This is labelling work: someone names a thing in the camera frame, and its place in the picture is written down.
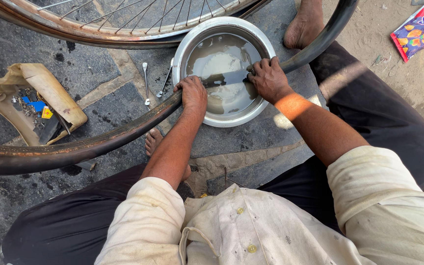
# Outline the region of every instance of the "white shirt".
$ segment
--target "white shirt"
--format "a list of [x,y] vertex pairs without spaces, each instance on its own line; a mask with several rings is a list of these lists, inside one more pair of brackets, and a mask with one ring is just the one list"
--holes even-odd
[[388,149],[357,147],[327,169],[339,228],[261,190],[187,199],[148,177],[115,211],[97,265],[424,264],[424,192]]

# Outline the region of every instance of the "black rubber inner tube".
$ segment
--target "black rubber inner tube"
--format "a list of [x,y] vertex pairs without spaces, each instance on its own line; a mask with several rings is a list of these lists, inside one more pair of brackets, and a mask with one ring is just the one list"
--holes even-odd
[[[358,0],[340,0],[323,31],[305,49],[281,63],[285,73],[294,71],[320,55],[350,20]],[[181,104],[182,92],[173,93],[163,103],[140,118],[85,140],[50,146],[15,147],[0,145],[0,175],[16,175],[78,164],[115,150],[162,122]]]

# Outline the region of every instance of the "black trousers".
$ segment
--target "black trousers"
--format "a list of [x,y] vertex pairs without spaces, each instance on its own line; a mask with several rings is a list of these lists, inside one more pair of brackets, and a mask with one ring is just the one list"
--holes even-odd
[[[424,186],[424,119],[385,82],[337,42],[310,63],[330,111],[371,145],[395,151]],[[93,264],[106,241],[117,206],[141,176],[134,166],[90,186],[22,212],[3,239],[13,265]],[[326,167],[315,156],[260,190],[285,197],[339,231]]]

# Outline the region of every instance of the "stone pavement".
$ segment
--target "stone pavement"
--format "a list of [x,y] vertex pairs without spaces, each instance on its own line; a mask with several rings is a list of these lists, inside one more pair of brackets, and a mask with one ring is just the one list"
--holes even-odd
[[[92,12],[103,13],[102,5]],[[274,0],[247,20],[270,39],[280,60],[297,51],[282,45],[282,36],[296,14],[293,1]],[[41,35],[0,19],[0,77],[13,63],[43,63],[65,87],[88,116],[88,122],[58,143],[72,142],[107,132],[138,118],[149,110],[141,64],[148,63],[151,105],[166,97],[154,95],[161,88],[175,48],[124,51],[104,49]],[[298,93],[318,105],[325,105],[309,68],[287,75]],[[182,108],[158,125],[167,133]],[[139,163],[147,162],[145,138],[141,137],[117,150],[96,158],[92,172],[70,166],[32,174],[0,176],[0,244],[17,215],[53,196],[82,188]],[[12,125],[0,116],[0,144],[21,145]],[[217,194],[224,187],[224,166],[228,177],[256,188],[287,169],[296,166],[312,152],[297,130],[272,105],[250,122],[233,128],[203,124],[193,144],[190,164],[195,172],[181,187],[183,196]]]

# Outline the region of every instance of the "bowl rim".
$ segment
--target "bowl rim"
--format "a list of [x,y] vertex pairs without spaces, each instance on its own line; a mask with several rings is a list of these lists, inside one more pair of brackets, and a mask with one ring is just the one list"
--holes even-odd
[[[265,51],[268,53],[269,58],[276,56],[274,48],[271,42],[269,41],[268,37],[266,37],[266,35],[255,25],[237,17],[231,17],[231,16],[214,17],[197,25],[181,41],[174,55],[173,68],[172,68],[173,85],[176,85],[180,81],[180,75],[181,75],[180,65],[182,63],[182,59],[185,56],[188,56],[186,54],[187,48],[191,45],[191,43],[196,39],[196,37],[199,34],[216,27],[239,28],[249,33],[252,37],[254,37],[263,46]],[[206,113],[203,123],[210,126],[214,126],[214,127],[234,127],[234,126],[242,125],[244,123],[249,122],[253,118],[255,118],[259,113],[261,113],[264,110],[264,108],[267,105],[268,105],[268,101],[261,98],[261,101],[247,114],[238,118],[230,119],[230,120],[217,120],[217,119],[214,119],[213,117],[208,117]]]

